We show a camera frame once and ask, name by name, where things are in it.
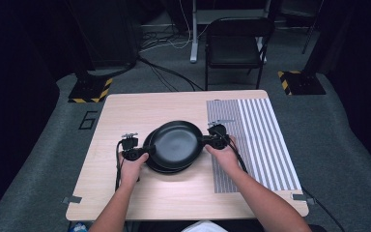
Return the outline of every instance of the table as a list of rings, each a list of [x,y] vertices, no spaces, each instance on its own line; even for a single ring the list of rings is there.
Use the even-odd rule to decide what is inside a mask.
[[[198,31],[197,24],[210,24],[212,21],[222,17],[245,17],[263,16],[267,17],[270,9],[271,0],[267,0],[265,9],[251,10],[198,10],[196,0],[192,0],[192,46],[189,62],[197,62],[198,53]],[[258,47],[261,49],[262,41],[258,40]]]
[[[70,203],[67,219],[95,220],[113,195],[116,144],[123,134],[137,132],[143,144],[151,131],[174,120],[192,122],[208,134],[206,101],[267,98],[262,90],[108,96],[73,192],[82,199]],[[159,174],[144,165],[127,220],[255,218],[238,192],[214,193],[213,179],[211,155],[205,149],[192,166],[174,175]],[[301,190],[276,193],[302,216],[308,214],[306,202],[292,199]]]

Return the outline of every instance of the chair backrest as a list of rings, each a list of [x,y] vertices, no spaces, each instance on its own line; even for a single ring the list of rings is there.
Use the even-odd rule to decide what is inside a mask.
[[[265,17],[224,17],[208,26],[207,36],[270,37],[273,30],[273,22]]]

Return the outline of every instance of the hand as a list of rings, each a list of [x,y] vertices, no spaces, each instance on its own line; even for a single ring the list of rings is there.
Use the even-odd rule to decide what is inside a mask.
[[[143,154],[139,159],[130,161],[123,158],[122,153],[119,153],[120,169],[121,169],[121,186],[134,186],[140,176],[141,165],[149,158],[149,154]]]
[[[231,145],[233,145],[237,149],[237,144],[235,142],[235,137],[230,135],[231,138]],[[209,153],[215,156],[216,160],[218,161],[221,168],[226,172],[230,173],[230,171],[238,168],[240,169],[238,159],[236,154],[234,153],[233,149],[230,146],[226,146],[222,150],[217,150],[210,145],[206,145],[205,148]]]

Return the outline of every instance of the person's left hand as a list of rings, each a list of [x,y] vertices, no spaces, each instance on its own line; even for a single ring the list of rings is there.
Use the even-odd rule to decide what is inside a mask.
[[[143,154],[138,160],[130,161],[124,159],[122,153],[119,153],[120,169],[121,169],[121,186],[134,186],[140,176],[141,165],[149,158],[149,154]]]

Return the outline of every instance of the person's right hand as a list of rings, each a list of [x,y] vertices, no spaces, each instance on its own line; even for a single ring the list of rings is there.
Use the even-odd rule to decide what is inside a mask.
[[[230,138],[231,138],[231,145],[233,145],[237,149],[235,137],[230,135]],[[207,149],[209,153],[215,156],[219,165],[226,173],[229,174],[232,170],[236,168],[240,169],[237,156],[230,146],[226,146],[222,150],[217,150],[207,144],[205,148]]]

